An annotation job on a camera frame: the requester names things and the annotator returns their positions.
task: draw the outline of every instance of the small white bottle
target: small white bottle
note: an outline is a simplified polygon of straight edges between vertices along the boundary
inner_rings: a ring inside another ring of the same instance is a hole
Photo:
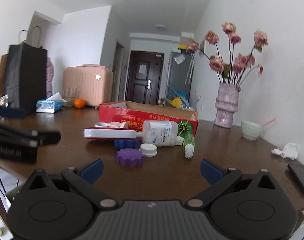
[[[150,143],[157,147],[174,146],[179,126],[173,121],[143,122],[142,143]]]

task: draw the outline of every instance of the dark wooden door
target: dark wooden door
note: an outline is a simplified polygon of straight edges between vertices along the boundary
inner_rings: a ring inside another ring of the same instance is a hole
[[[156,105],[164,54],[131,51],[126,100]]]

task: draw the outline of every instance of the floor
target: floor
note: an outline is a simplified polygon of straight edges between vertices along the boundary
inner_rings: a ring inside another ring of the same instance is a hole
[[[11,175],[10,173],[0,169],[0,177],[2,180],[2,183],[4,185],[5,190],[8,192],[16,187],[17,184],[17,178]],[[2,199],[3,205],[5,206],[6,210],[8,211],[9,207],[7,205],[5,197],[0,193],[0,197]],[[3,235],[0,236],[0,240],[10,240],[12,239],[12,234],[5,228],[4,224],[0,220],[0,228],[3,231]]]

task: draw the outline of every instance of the smoke detector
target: smoke detector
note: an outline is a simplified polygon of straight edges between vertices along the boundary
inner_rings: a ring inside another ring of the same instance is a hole
[[[155,25],[155,28],[158,30],[161,30],[161,31],[167,30],[167,27],[163,24],[157,24],[157,25]]]

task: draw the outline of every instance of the black shopping bag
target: black shopping bag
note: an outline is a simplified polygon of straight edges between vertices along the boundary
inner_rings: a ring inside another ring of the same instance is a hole
[[[26,42],[10,45],[5,70],[4,94],[12,108],[36,111],[36,102],[46,98],[47,50]]]

